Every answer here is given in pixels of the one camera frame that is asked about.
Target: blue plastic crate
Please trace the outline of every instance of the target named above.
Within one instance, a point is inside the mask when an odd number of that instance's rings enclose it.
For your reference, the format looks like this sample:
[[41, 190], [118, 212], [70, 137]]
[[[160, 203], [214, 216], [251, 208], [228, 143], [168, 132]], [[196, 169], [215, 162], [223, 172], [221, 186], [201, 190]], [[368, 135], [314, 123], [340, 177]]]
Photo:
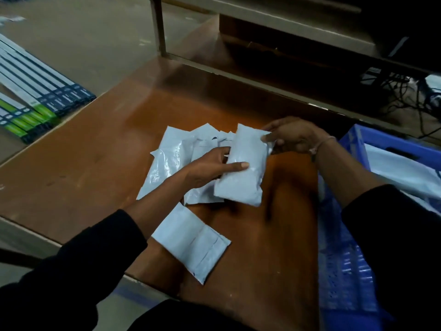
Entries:
[[[370, 170], [364, 144], [409, 157], [441, 170], [441, 152], [354, 125], [339, 143]], [[332, 330], [381, 330], [384, 311], [375, 298], [375, 281], [360, 247], [341, 221], [341, 208], [319, 177], [319, 304], [325, 328]], [[441, 201], [429, 200], [441, 211]]]

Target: bracelet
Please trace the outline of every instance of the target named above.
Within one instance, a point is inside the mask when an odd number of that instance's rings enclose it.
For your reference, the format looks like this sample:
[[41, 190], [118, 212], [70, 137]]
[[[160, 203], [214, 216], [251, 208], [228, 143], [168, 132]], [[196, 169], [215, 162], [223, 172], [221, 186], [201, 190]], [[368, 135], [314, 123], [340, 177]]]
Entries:
[[334, 136], [328, 136], [325, 139], [322, 139], [321, 141], [319, 141], [313, 148], [309, 149], [309, 153], [311, 153], [312, 156], [312, 162], [315, 161], [315, 155], [317, 154], [317, 150], [320, 147], [321, 144], [323, 144], [324, 142], [326, 142], [329, 139], [337, 139]]

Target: brown tabletop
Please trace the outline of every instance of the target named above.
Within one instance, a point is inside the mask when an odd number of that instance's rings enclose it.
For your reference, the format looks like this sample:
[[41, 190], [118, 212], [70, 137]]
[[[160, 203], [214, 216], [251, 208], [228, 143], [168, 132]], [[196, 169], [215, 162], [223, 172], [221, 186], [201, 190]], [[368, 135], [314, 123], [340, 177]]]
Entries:
[[[261, 127], [303, 111], [301, 103], [154, 59], [0, 168], [0, 215], [65, 243], [135, 200], [167, 125], [235, 131], [237, 123]], [[190, 207], [232, 241], [204, 286], [153, 239], [128, 274], [258, 330], [317, 329], [317, 172], [306, 155], [273, 156], [262, 189], [258, 208]]]

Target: black sleeve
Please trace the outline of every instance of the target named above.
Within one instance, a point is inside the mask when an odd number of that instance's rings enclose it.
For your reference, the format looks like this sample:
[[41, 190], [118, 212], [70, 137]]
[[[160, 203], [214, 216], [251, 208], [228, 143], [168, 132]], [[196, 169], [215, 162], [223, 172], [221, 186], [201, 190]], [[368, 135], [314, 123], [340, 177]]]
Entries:
[[96, 304], [147, 247], [133, 219], [118, 210], [44, 259], [20, 282], [0, 288], [3, 330], [92, 330]]
[[375, 274], [380, 305], [402, 323], [438, 316], [441, 218], [392, 185], [362, 194], [342, 218]]

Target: concrete floor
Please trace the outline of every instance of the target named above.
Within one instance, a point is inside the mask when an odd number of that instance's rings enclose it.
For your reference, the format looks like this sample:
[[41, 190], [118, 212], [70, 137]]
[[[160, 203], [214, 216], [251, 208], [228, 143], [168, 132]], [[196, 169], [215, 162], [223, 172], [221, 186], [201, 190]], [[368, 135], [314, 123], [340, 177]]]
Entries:
[[[5, 23], [0, 33], [97, 96], [156, 55], [149, 0], [0, 4], [0, 16], [26, 19]], [[168, 4], [163, 14], [169, 47], [211, 17]], [[23, 148], [19, 139], [0, 130], [0, 163]]]

